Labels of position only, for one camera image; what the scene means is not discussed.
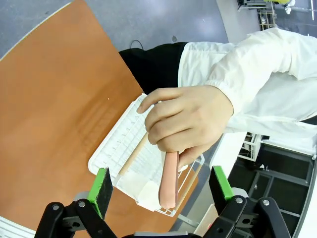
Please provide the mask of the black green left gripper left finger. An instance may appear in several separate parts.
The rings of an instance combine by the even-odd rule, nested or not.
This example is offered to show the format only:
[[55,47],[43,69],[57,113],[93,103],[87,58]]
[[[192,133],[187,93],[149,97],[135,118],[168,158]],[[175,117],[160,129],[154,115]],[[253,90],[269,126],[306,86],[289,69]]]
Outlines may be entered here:
[[91,238],[115,238],[105,222],[113,192],[109,168],[98,170],[86,198],[72,201],[68,206],[49,203],[37,227],[36,238],[73,238],[77,231],[86,231]]

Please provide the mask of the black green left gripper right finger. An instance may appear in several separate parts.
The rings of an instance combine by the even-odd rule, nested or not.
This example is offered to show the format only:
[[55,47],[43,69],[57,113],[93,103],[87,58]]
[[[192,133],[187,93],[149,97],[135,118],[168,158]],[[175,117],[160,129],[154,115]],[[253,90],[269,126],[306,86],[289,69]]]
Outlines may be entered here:
[[273,198],[253,201],[234,195],[221,166],[212,167],[209,186],[218,217],[203,235],[194,238],[236,238],[240,232],[248,238],[291,237]]

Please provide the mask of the person's right hand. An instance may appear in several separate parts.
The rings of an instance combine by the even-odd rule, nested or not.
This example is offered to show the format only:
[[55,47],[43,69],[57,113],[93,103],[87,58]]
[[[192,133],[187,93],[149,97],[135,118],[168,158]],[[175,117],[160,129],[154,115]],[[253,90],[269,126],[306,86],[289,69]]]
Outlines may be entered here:
[[137,109],[146,110],[149,142],[163,152],[178,151],[180,168],[214,145],[233,115],[230,100],[212,86],[157,89]]

